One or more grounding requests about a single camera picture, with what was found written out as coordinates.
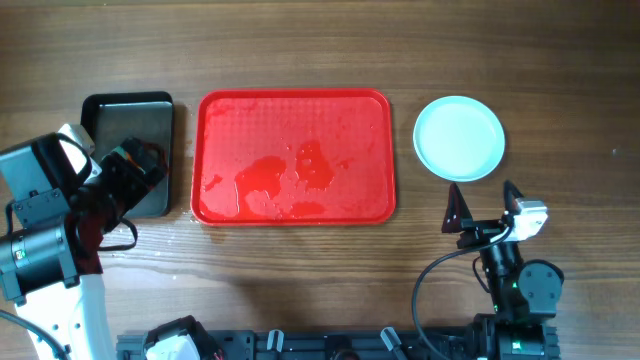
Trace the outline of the orange green sponge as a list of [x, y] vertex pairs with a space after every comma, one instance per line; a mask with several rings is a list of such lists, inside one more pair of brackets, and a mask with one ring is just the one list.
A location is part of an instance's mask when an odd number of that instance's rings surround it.
[[136, 137], [126, 138], [113, 149], [125, 161], [133, 165], [143, 174], [160, 173], [166, 176], [169, 170], [164, 149], [151, 142]]

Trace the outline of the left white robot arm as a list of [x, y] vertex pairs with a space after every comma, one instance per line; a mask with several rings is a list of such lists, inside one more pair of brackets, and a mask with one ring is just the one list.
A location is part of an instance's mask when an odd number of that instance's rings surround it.
[[164, 150], [129, 137], [98, 165], [70, 137], [50, 133], [1, 154], [13, 196], [1, 238], [1, 291], [14, 312], [2, 318], [27, 330], [41, 359], [125, 359], [106, 316], [100, 255], [125, 215], [167, 175]]

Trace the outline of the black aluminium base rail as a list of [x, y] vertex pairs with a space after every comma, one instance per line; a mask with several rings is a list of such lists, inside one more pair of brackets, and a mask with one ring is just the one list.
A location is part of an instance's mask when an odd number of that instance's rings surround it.
[[[480, 354], [480, 345], [469, 345], [462, 328], [446, 328], [443, 334], [427, 333], [428, 340], [449, 359], [489, 359]], [[547, 328], [545, 344], [535, 345], [533, 335], [504, 335], [493, 359], [561, 359], [559, 338], [555, 328]], [[285, 333], [281, 350], [268, 350], [268, 334], [253, 331], [209, 331], [208, 334], [222, 349], [224, 359], [231, 360], [329, 360], [339, 350], [351, 351], [362, 360], [392, 360], [397, 355], [384, 344], [380, 331], [348, 331], [336, 333]], [[407, 359], [442, 359], [431, 356], [431, 350], [416, 332], [398, 332], [400, 347]], [[142, 335], [119, 335], [116, 355], [119, 360], [143, 359]]]

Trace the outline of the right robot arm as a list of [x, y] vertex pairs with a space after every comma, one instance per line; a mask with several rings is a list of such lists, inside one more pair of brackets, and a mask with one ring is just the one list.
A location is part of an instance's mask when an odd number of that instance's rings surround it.
[[559, 359], [557, 330], [547, 322], [557, 314], [563, 272], [545, 260], [525, 261], [519, 244], [537, 235], [548, 219], [543, 201], [504, 183], [505, 212], [495, 220], [475, 220], [457, 184], [449, 188], [442, 231], [460, 235], [460, 250], [479, 253], [494, 305], [465, 330], [464, 359]]

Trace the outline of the red plastic tray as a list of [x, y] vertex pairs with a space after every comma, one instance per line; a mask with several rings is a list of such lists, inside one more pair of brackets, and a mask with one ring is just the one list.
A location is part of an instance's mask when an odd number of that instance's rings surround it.
[[209, 226], [387, 221], [396, 208], [390, 101], [370, 88], [207, 94], [190, 207]]

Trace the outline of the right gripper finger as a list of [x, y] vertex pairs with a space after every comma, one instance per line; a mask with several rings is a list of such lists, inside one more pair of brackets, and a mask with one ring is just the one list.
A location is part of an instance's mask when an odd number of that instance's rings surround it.
[[443, 233], [460, 233], [473, 228], [473, 217], [456, 183], [449, 187], [448, 205], [441, 231]]
[[519, 214], [521, 212], [520, 205], [517, 200], [523, 198], [524, 195], [510, 180], [505, 180], [503, 184], [503, 198], [505, 210], [511, 214]]

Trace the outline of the light blue plate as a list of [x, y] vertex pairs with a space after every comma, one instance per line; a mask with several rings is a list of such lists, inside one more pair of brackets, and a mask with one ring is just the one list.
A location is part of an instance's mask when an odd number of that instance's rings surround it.
[[506, 135], [495, 113], [480, 101], [446, 96], [429, 103], [418, 115], [413, 146], [433, 174], [452, 182], [472, 182], [501, 163]]

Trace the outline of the black water tray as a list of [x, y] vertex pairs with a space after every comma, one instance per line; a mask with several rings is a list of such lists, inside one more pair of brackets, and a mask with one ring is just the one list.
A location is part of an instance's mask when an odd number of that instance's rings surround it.
[[95, 144], [100, 161], [127, 137], [159, 145], [172, 163], [174, 105], [164, 91], [94, 94], [82, 106], [81, 125]]

